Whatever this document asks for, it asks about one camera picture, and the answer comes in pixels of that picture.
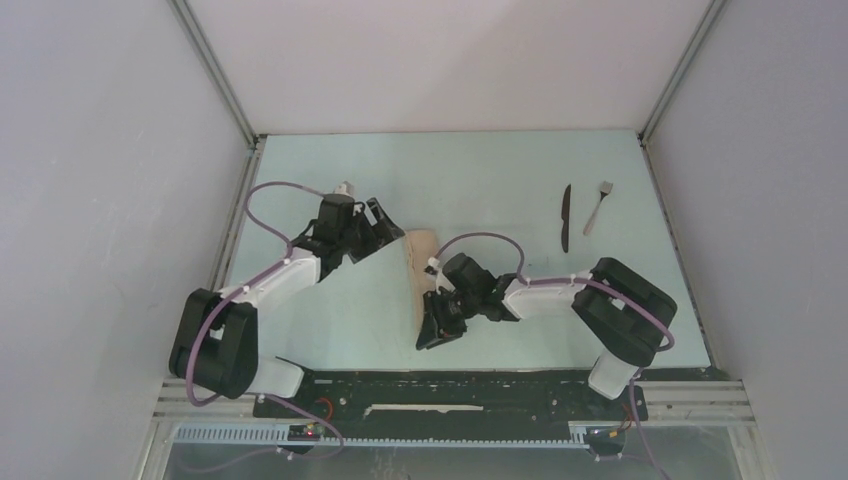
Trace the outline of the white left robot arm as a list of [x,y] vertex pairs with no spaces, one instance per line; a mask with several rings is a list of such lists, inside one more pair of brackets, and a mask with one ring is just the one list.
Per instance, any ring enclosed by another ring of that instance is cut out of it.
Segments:
[[199,288],[187,297],[168,368],[185,381],[191,404],[255,394],[277,396],[292,416],[314,408],[316,390],[303,381],[305,368],[261,352],[263,314],[325,280],[344,259],[358,263],[405,235],[377,199],[356,200],[347,182],[319,198],[316,217],[295,238],[250,214],[282,240],[281,258],[244,283]]

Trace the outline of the right aluminium corner post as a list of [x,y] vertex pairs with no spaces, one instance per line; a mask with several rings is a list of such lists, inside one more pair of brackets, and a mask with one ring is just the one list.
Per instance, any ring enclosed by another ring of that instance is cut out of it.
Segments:
[[695,30],[687,41],[680,58],[673,68],[670,77],[661,90],[647,120],[638,134],[640,145],[642,147],[646,147],[650,144],[652,137],[656,133],[664,118],[664,115],[672,104],[679,88],[683,84],[686,75],[729,4],[730,1],[728,0],[711,0],[708,3],[703,15],[695,27]]

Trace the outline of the aluminium corner post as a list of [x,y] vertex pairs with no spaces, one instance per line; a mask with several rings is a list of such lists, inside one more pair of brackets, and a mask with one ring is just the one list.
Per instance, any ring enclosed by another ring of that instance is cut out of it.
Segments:
[[204,32],[194,8],[186,0],[169,0],[168,4],[242,139],[250,149],[253,149],[258,143],[259,135],[248,120],[247,114]]
[[664,115],[672,104],[679,88],[683,84],[686,75],[729,4],[730,1],[728,0],[711,0],[708,3],[703,15],[695,27],[695,30],[687,41],[680,58],[673,68],[670,77],[661,90],[647,120],[638,134],[640,145],[642,147],[646,147],[650,144],[652,137],[656,133],[664,118]]

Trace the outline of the left aluminium corner post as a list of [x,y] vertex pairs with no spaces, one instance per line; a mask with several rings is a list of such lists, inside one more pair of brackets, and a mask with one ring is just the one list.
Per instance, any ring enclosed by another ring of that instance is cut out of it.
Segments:
[[204,32],[194,8],[186,0],[169,0],[168,4],[242,139],[250,149],[253,149],[258,143],[259,135],[248,120],[247,114]]

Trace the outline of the black table knife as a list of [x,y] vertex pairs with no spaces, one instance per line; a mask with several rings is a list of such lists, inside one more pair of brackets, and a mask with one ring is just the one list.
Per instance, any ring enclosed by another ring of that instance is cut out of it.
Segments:
[[564,253],[568,253],[570,249],[570,207],[571,207],[571,193],[572,193],[572,185],[568,184],[563,192],[562,202],[561,202],[561,232],[560,232],[560,245],[562,251]]

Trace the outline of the beige cloth napkin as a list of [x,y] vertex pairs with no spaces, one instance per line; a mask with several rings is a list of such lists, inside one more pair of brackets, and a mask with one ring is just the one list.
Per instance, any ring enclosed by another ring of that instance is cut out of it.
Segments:
[[423,324],[423,295],[434,289],[435,281],[425,272],[428,261],[439,250],[437,234],[431,229],[409,230],[405,233],[407,266],[413,300],[413,340],[416,340]]

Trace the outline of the silver fork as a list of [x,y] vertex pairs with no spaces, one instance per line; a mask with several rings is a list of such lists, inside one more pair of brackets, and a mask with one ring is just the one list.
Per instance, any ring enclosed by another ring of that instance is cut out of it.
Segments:
[[586,224],[585,224],[585,226],[582,230],[582,234],[584,236],[589,236],[591,234],[591,232],[594,228],[594,225],[596,223],[600,207],[601,207],[603,201],[612,192],[613,187],[614,187],[614,184],[612,182],[609,182],[609,181],[603,181],[599,185],[599,197],[598,197],[597,203],[595,204],[595,206],[594,206],[594,208],[593,208],[593,210],[592,210],[592,212],[591,212],[591,214],[590,214],[590,216],[589,216],[589,218],[588,218],[588,220],[587,220],[587,222],[586,222]]

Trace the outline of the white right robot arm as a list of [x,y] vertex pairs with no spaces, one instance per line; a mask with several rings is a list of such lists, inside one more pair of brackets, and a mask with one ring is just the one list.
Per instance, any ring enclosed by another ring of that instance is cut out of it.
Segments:
[[586,272],[537,280],[494,276],[464,253],[445,263],[430,259],[425,272],[435,286],[422,295],[419,350],[461,338],[476,316],[518,322],[575,313],[603,346],[581,392],[583,408],[596,418],[616,411],[636,375],[676,343],[670,331],[676,302],[611,257]]

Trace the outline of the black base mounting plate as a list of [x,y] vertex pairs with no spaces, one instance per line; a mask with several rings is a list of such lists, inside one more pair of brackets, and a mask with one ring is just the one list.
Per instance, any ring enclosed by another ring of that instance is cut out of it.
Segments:
[[642,389],[609,400],[584,369],[310,371],[291,403],[327,416],[343,437],[563,440],[579,422],[647,420]]

